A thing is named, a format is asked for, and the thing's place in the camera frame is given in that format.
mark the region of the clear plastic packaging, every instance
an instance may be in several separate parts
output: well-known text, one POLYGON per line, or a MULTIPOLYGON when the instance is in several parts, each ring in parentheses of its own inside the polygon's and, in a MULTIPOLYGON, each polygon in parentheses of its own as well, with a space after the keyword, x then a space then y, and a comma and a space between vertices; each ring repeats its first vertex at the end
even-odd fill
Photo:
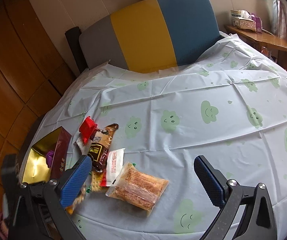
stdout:
POLYGON ((168 183, 166 179, 145 174, 126 163, 106 195, 147 210, 149 215, 168 183))

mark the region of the wall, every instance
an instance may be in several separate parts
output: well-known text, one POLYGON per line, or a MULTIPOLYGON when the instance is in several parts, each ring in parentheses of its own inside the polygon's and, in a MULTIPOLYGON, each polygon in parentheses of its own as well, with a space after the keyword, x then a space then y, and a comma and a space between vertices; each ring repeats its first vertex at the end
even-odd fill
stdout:
POLYGON ((0 0, 0 168, 74 80, 29 0, 0 0))
MULTIPOLYGON (((103 17, 140 0, 30 0, 40 22, 51 41, 72 69, 79 74, 72 53, 64 36, 68 29, 79 26, 83 31, 103 17)), ((219 29, 230 24, 230 10, 245 9, 256 12, 263 27, 270 30, 270 20, 265 0, 210 0, 219 29)))

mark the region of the silver bolt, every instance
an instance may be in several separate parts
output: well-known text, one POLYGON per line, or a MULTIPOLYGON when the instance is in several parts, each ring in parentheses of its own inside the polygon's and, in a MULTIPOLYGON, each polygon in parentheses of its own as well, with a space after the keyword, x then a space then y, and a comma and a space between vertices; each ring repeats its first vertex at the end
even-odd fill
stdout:
POLYGON ((27 182, 23 182, 23 183, 20 184, 20 187, 21 187, 21 188, 25 188, 27 185, 28 185, 27 182))
POLYGON ((263 183, 259 183, 259 188, 266 189, 266 185, 264 185, 263 183))
POLYGON ((237 182, 234 179, 229 179, 228 183, 230 186, 237 186, 237 182))
POLYGON ((51 186, 57 185, 57 183, 58 183, 58 181, 57 181, 56 179, 51 179, 51 180, 49 181, 49 184, 50 184, 51 186))

